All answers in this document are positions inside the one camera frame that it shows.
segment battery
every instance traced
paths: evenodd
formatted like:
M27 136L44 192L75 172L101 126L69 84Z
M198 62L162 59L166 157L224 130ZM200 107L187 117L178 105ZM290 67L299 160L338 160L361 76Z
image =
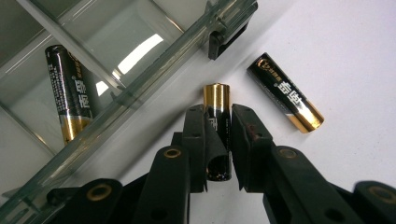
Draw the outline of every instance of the battery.
M323 123L323 116L267 53L247 71L300 132L312 132Z
M207 166L207 179L225 181L231 179L230 155L230 86L215 83L204 86L204 111L218 133L228 155L216 157Z
M67 145L92 121L81 63L64 46L45 50L55 104Z

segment aa battery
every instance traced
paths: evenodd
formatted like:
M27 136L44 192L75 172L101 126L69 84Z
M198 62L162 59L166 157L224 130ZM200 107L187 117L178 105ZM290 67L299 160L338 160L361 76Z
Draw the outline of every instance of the aa battery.
M81 63L62 45L46 48L49 77L67 145L92 121Z
M204 108L213 128L224 144L228 156L216 157L207 167L207 179L225 181L231 179L230 156L230 86L215 83L204 87Z
M247 70L300 132L312 132L323 123L318 110L267 53Z

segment clear plastic box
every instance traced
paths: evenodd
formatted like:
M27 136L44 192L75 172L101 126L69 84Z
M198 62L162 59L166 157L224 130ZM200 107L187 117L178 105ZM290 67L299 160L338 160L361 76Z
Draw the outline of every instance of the clear plastic box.
M257 9L254 0L17 2L1 9L1 168L12 171L1 176L1 190L22 187L0 207L0 223L45 220L54 209L45 203L50 189L63 186L209 34L231 38ZM57 44L82 62L97 91L95 119L66 147L44 55Z

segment plastic compartment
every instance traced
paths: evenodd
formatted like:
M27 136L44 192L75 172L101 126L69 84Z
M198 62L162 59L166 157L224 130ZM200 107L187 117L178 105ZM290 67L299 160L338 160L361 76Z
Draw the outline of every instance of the plastic compartment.
M7 133L17 135L2 145L7 149L2 150L2 161L18 158L11 169L29 167L30 175L49 163L0 208L1 223L43 221L54 210L45 204L50 189L72 177L211 32L221 32L227 39L257 9L255 1L246 0L72 1L62 8L54 8L51 1L18 2L45 30L37 26L1 62L0 120L10 127ZM21 10L25 20L32 20L25 13ZM69 49L92 72L90 81L105 87L98 88L97 117L66 147L44 56L44 49L54 44ZM125 68L122 62L128 57L134 59ZM26 157L25 150L40 160ZM10 151L14 158L8 156Z

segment white surface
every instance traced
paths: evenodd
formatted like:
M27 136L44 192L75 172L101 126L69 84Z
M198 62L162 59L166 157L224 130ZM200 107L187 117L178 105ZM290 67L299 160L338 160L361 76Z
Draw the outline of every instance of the white surface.
M220 82L231 86L233 103L256 111L277 145L300 149L328 181L348 190L362 180L396 187L396 2L258 2L247 30L224 55L213 62L204 50L197 52L102 146L134 151L143 146L139 139L150 137L150 150L136 150L133 159L109 151L97 163L117 169L117 161L130 160L119 179L141 176L172 132L182 130L184 111L203 101L202 87ZM318 130L297 131L248 76L246 69L264 52L323 114ZM98 169L83 168L85 179L111 175ZM233 178L192 194L191 223L268 222L262 195L237 186Z

